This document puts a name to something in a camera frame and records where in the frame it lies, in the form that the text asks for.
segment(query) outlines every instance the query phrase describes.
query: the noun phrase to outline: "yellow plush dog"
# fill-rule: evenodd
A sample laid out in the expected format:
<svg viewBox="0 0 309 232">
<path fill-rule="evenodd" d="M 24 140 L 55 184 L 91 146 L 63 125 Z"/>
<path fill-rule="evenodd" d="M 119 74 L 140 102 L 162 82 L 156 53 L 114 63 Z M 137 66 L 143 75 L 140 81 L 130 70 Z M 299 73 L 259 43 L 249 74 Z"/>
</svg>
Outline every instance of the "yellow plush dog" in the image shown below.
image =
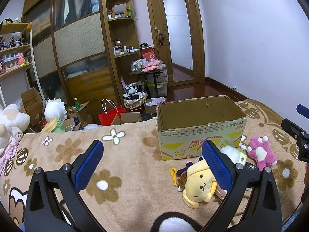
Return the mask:
<svg viewBox="0 0 309 232">
<path fill-rule="evenodd" d="M 189 207 L 199 208 L 200 204 L 198 202 L 209 202 L 216 187 L 217 181 L 203 159 L 188 168 L 187 182 L 182 198 Z"/>
</svg>

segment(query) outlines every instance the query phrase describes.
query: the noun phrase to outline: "baseboard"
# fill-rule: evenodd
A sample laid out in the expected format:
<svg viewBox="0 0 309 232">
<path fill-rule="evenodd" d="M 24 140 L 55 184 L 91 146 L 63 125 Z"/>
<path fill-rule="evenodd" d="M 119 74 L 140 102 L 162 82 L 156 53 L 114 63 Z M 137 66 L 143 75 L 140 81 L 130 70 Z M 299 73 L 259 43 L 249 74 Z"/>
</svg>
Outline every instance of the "baseboard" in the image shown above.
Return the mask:
<svg viewBox="0 0 309 232">
<path fill-rule="evenodd" d="M 248 99 L 245 95 L 233 90 L 232 88 L 222 84 L 210 77 L 205 78 L 205 82 L 208 83 L 211 87 L 224 92 L 225 95 L 229 96 L 233 101 L 242 101 Z"/>
<path fill-rule="evenodd" d="M 193 77 L 193 71 L 192 70 L 185 68 L 183 66 L 180 66 L 178 64 L 175 64 L 175 63 L 172 63 L 172 66 L 173 66 L 173 68 L 180 70 L 181 72 Z"/>
</svg>

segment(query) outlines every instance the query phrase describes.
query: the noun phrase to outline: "green packet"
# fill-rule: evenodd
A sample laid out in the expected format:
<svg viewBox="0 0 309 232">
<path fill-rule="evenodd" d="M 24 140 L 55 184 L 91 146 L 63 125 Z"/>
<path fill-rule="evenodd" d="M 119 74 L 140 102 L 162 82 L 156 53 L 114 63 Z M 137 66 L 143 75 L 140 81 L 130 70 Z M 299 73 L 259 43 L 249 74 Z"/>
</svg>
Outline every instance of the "green packet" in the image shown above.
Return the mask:
<svg viewBox="0 0 309 232">
<path fill-rule="evenodd" d="M 245 165 L 248 155 L 245 155 L 241 151 L 238 151 L 239 154 L 239 163 Z"/>
</svg>

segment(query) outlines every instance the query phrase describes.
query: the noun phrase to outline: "purple plush toy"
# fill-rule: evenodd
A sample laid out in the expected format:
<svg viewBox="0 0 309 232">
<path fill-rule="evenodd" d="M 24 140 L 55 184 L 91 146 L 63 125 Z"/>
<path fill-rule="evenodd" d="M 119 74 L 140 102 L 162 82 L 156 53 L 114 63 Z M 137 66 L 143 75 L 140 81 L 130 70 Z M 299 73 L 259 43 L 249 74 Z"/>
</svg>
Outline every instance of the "purple plush toy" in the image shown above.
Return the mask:
<svg viewBox="0 0 309 232">
<path fill-rule="evenodd" d="M 250 146 L 247 147 L 247 152 L 250 158 L 255 159 L 260 171 L 266 166 L 271 167 L 277 164 L 277 158 L 270 149 L 267 136 L 252 137 L 250 139 Z"/>
</svg>

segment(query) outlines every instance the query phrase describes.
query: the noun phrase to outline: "bag handle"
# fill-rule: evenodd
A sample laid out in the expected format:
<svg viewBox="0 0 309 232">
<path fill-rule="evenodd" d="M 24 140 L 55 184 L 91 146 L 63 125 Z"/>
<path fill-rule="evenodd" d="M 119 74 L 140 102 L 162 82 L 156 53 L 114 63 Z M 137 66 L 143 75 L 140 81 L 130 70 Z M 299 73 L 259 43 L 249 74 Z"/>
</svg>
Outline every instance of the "bag handle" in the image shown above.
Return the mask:
<svg viewBox="0 0 309 232">
<path fill-rule="evenodd" d="M 103 108 L 103 111 L 106 113 L 106 116 L 108 116 L 107 115 L 107 110 L 106 110 L 106 103 L 107 102 L 109 102 L 116 110 L 117 110 L 117 112 L 118 112 L 118 109 L 117 109 L 117 107 L 115 106 L 115 104 L 114 104 L 114 102 L 113 101 L 111 101 L 111 100 L 108 100 L 108 99 L 102 99 L 102 108 Z"/>
</svg>

